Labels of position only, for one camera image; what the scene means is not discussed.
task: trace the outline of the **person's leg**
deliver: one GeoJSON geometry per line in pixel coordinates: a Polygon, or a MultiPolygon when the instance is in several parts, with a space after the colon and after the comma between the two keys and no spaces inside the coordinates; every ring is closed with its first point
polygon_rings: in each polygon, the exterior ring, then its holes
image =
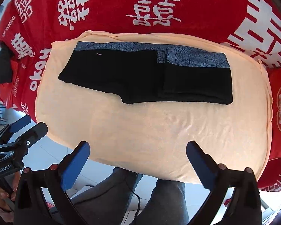
{"type": "MultiPolygon", "coordinates": [[[[142,176],[116,167],[108,178],[71,201],[88,224],[120,225],[131,202],[131,189],[135,190],[142,176]]],[[[63,223],[56,209],[51,212],[56,221],[63,223]]]]}
{"type": "Polygon", "coordinates": [[[158,179],[144,210],[131,225],[187,225],[185,183],[158,179]]]}

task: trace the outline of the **jeans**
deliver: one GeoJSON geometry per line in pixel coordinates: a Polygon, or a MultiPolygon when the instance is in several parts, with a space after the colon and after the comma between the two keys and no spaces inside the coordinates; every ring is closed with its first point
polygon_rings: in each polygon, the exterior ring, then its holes
{"type": "MultiPolygon", "coordinates": [[[[142,176],[116,167],[108,178],[74,197],[72,203],[89,225],[120,225],[132,199],[131,190],[142,176]]],[[[187,225],[184,189],[185,183],[158,179],[150,200],[131,225],[187,225]]],[[[59,213],[52,216],[64,224],[59,213]]]]}

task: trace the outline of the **red blanket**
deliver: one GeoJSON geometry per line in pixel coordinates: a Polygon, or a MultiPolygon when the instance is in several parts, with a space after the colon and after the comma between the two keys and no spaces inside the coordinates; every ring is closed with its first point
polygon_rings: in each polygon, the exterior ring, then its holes
{"type": "Polygon", "coordinates": [[[0,22],[0,40],[18,59],[14,81],[1,87],[7,107],[36,121],[50,43],[87,30],[188,34],[281,67],[281,16],[271,0],[12,0],[0,22]]]}

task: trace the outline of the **gray pants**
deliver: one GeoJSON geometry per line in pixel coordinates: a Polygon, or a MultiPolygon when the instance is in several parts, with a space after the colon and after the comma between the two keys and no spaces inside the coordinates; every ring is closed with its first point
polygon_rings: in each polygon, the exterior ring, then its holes
{"type": "MultiPolygon", "coordinates": [[[[108,178],[74,197],[72,203],[89,225],[120,225],[132,199],[131,190],[142,176],[116,167],[108,178]]],[[[131,225],[187,225],[184,189],[185,183],[158,179],[150,200],[131,225]]],[[[64,224],[59,213],[53,218],[64,224]]]]}

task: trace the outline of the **round pivot bolt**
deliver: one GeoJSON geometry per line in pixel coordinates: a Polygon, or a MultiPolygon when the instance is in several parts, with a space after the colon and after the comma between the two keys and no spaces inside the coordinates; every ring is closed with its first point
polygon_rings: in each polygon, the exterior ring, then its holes
{"type": "Polygon", "coordinates": [[[223,163],[220,163],[220,164],[218,165],[218,167],[219,167],[219,169],[222,169],[222,170],[225,170],[225,169],[227,168],[226,165],[223,164],[223,163]]]}
{"type": "Polygon", "coordinates": [[[23,173],[29,173],[29,172],[30,172],[30,168],[28,167],[24,168],[23,173]]]}
{"type": "Polygon", "coordinates": [[[58,168],[58,164],[52,164],[50,166],[50,170],[56,170],[58,168]]]}
{"type": "Polygon", "coordinates": [[[253,173],[253,170],[252,170],[252,168],[247,167],[247,168],[246,168],[246,172],[247,172],[247,173],[253,173]]]}

